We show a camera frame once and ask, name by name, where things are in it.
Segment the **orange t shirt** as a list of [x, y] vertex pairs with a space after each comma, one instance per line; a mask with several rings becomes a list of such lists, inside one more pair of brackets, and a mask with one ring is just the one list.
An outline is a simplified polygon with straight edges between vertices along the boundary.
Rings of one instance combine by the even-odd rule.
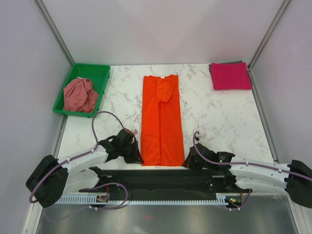
[[145, 76], [141, 155], [144, 166], [181, 166], [184, 146], [178, 75]]

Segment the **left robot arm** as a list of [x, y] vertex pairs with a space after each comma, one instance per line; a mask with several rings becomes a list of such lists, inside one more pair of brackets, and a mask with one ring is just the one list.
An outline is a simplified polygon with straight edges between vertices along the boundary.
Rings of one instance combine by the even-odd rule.
[[107, 176], [98, 165], [118, 157], [128, 164], [144, 162], [135, 134], [128, 129], [121, 129], [80, 154], [61, 159], [45, 156], [25, 183], [31, 202], [48, 208], [63, 195], [92, 188], [97, 192], [105, 190]]

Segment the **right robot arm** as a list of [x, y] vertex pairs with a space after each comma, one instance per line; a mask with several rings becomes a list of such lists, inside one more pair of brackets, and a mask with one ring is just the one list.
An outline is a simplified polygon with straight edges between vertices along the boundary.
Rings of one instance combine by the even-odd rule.
[[191, 170], [208, 169], [223, 176], [229, 192], [238, 188], [255, 192], [288, 194], [303, 207], [312, 206], [312, 170], [299, 160], [290, 164], [249, 160], [229, 152], [214, 152], [200, 143], [190, 148], [182, 166]]

